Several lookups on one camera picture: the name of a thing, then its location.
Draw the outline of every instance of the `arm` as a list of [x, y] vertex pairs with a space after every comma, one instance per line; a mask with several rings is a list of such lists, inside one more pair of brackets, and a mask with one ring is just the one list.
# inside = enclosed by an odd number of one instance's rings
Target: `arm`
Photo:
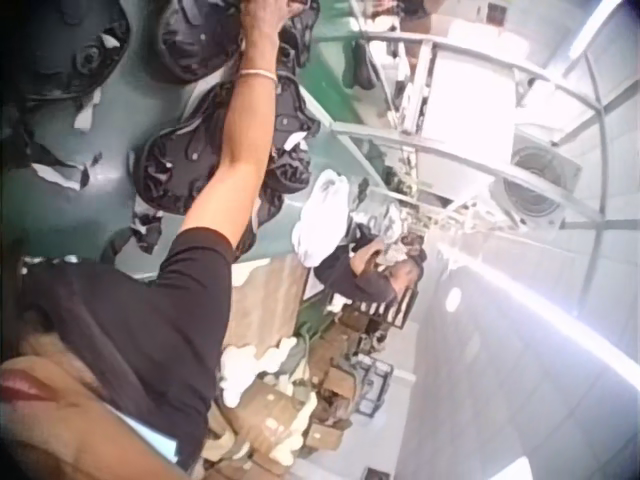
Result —
[[381, 239], [377, 238], [366, 247], [358, 250], [349, 261], [353, 273], [355, 273], [356, 275], [360, 275], [367, 266], [369, 258], [371, 258], [373, 254], [382, 251], [383, 248], [384, 242]]
[[[241, 70], [275, 74], [278, 32], [291, 10], [287, 0], [246, 0]], [[233, 246], [244, 232], [267, 168], [275, 123], [276, 86], [260, 75], [238, 77], [224, 125], [220, 166], [196, 198], [181, 230], [206, 227]]]

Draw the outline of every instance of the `bracelet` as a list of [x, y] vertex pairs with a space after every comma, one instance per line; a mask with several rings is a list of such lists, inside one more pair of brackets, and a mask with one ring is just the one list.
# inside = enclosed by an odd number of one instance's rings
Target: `bracelet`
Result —
[[278, 85], [278, 77], [274, 73], [268, 72], [267, 70], [260, 70], [259, 68], [245, 68], [238, 72], [238, 78], [242, 77], [243, 75], [260, 75], [262, 77], [273, 80], [274, 83]]

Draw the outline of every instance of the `white cloth bundle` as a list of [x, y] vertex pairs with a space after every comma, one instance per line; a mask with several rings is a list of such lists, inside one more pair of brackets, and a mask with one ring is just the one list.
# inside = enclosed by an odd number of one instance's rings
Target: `white cloth bundle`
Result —
[[333, 170], [325, 170], [291, 235], [293, 248], [305, 267], [317, 267], [335, 250], [347, 231], [348, 219], [349, 182]]

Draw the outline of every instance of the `fluorescent light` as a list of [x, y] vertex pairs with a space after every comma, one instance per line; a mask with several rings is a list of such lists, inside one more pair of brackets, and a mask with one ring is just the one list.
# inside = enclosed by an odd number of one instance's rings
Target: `fluorescent light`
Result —
[[465, 266], [484, 277], [496, 287], [509, 293], [515, 300], [549, 322], [560, 333], [569, 337], [582, 348], [598, 357], [637, 390], [640, 390], [640, 365], [580, 320], [572, 317], [541, 295], [529, 290], [524, 285], [517, 283], [509, 276], [493, 269], [489, 265], [479, 262], [458, 250], [454, 250], [448, 245], [441, 243], [438, 245], [438, 248], [445, 256], [464, 262]]
[[462, 300], [462, 291], [457, 287], [452, 288], [449, 295], [447, 295], [447, 300], [444, 305], [447, 312], [455, 312], [460, 306], [460, 300]]
[[533, 480], [529, 459], [527, 459], [527, 457], [520, 457], [489, 480]]
[[569, 57], [571, 59], [578, 58], [582, 55], [593, 36], [600, 29], [607, 17], [613, 12], [613, 10], [620, 4], [622, 0], [602, 0], [598, 8], [593, 12], [587, 23], [582, 27], [582, 31], [578, 34], [571, 49], [569, 50]]

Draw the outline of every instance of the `person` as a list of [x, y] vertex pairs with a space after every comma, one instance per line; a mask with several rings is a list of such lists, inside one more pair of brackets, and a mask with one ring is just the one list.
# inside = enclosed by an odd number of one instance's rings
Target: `person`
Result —
[[[3, 443], [34, 478], [173, 480], [198, 459], [229, 321], [234, 247], [271, 149], [278, 33], [301, 8], [244, 1], [245, 49], [221, 163], [153, 284], [93, 262], [43, 262], [16, 275], [15, 315], [5, 315], [3, 298], [3, 337], [11, 339], [3, 338], [0, 418]], [[4, 283], [13, 272], [3, 267]], [[130, 421], [176, 442], [177, 466]]]
[[423, 243], [423, 235], [406, 232], [400, 237], [398, 242], [391, 244], [385, 249], [384, 253], [380, 255], [378, 263], [391, 266], [397, 262], [411, 258], [415, 260], [418, 265], [422, 265], [424, 260], [426, 260], [426, 253], [424, 253], [424, 249], [422, 248]]
[[393, 303], [415, 284], [420, 269], [413, 260], [405, 259], [377, 271], [374, 264], [384, 246], [380, 238], [356, 244], [351, 256], [350, 245], [338, 245], [313, 273], [327, 289], [351, 301]]

